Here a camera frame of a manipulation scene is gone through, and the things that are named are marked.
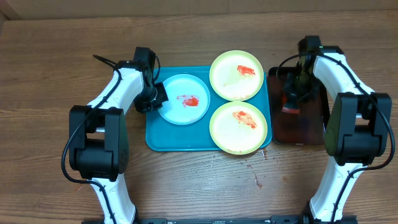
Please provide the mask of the light blue plate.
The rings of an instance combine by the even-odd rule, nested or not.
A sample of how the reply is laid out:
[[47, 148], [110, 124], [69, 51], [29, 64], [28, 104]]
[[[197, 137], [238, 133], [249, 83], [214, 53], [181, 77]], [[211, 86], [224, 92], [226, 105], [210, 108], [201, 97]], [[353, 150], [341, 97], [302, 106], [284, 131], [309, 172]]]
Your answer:
[[210, 91], [196, 76], [177, 74], [163, 82], [168, 100], [158, 109], [172, 124], [192, 124], [201, 119], [210, 106]]

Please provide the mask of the yellow-green plate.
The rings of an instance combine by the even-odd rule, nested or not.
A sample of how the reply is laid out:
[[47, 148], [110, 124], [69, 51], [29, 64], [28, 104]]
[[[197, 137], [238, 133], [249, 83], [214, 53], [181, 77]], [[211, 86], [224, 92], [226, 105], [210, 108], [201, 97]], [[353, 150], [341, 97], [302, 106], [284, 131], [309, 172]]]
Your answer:
[[221, 105], [210, 119], [210, 135], [223, 151], [234, 155], [250, 154], [265, 143], [268, 122], [252, 104], [231, 101]]
[[264, 70], [258, 59], [242, 50], [230, 50], [211, 64], [211, 87], [228, 101], [245, 101], [255, 96], [264, 83]]

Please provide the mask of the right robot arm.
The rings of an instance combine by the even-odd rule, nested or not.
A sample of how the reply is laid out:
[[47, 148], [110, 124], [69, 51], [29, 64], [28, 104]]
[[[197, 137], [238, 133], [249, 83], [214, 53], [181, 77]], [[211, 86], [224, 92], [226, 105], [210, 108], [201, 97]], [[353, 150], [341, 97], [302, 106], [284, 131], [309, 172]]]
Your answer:
[[394, 157], [372, 166], [390, 142], [395, 146], [389, 123], [392, 100], [365, 85], [346, 62], [339, 47], [300, 47], [297, 70], [287, 75], [285, 113], [297, 114], [299, 102], [323, 86], [335, 102], [324, 133], [329, 156], [321, 184], [310, 199], [312, 223], [345, 223], [343, 207], [358, 177], [367, 170], [382, 169]]

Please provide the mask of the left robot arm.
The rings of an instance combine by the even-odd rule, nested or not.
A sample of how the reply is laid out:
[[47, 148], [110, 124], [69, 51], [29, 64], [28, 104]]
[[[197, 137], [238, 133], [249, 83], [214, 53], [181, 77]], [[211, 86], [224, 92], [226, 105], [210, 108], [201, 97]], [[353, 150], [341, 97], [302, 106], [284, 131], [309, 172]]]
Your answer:
[[134, 223], [136, 207], [129, 197], [124, 173], [129, 161], [126, 113], [158, 109], [167, 100], [157, 82], [157, 57], [118, 63], [103, 57], [112, 79], [86, 106], [75, 105], [69, 113], [69, 138], [61, 167], [70, 181], [90, 185], [104, 213], [103, 223]]

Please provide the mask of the teal plastic tray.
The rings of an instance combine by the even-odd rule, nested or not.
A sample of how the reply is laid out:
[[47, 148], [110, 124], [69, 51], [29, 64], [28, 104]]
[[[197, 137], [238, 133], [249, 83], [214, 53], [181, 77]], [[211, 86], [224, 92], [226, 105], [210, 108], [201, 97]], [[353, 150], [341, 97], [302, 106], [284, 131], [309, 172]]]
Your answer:
[[209, 100], [207, 112], [201, 118], [190, 124], [173, 124], [164, 119], [158, 111], [146, 115], [146, 143], [159, 152], [171, 151], [218, 151], [210, 135], [210, 119], [212, 114], [227, 101], [218, 96], [210, 85], [210, 66], [193, 67], [163, 67], [155, 69], [160, 76], [158, 81], [166, 85], [166, 79], [180, 74], [192, 75], [203, 83], [199, 88], [207, 88], [205, 98]]

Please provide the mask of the black tray with red water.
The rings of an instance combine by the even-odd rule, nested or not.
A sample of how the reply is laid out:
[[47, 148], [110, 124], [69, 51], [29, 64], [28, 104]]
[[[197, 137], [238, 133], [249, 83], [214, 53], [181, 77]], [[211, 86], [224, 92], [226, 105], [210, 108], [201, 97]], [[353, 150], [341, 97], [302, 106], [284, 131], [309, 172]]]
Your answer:
[[304, 144], [323, 145], [324, 133], [330, 118], [326, 88], [320, 87], [317, 98], [307, 102], [298, 103], [298, 113], [282, 111], [287, 97], [283, 92], [285, 77], [288, 73], [296, 71], [294, 67], [269, 69], [267, 87], [271, 111], [273, 141], [276, 144]]

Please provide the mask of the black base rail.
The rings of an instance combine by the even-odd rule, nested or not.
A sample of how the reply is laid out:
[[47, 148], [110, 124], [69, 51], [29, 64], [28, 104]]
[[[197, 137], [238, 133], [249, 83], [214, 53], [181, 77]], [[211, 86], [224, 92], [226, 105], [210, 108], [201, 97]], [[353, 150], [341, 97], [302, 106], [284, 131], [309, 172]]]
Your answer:
[[270, 218], [237, 218], [237, 219], [184, 219], [167, 220], [166, 218], [147, 218], [133, 221], [133, 224], [327, 224], [312, 220], [307, 215], [273, 215]]

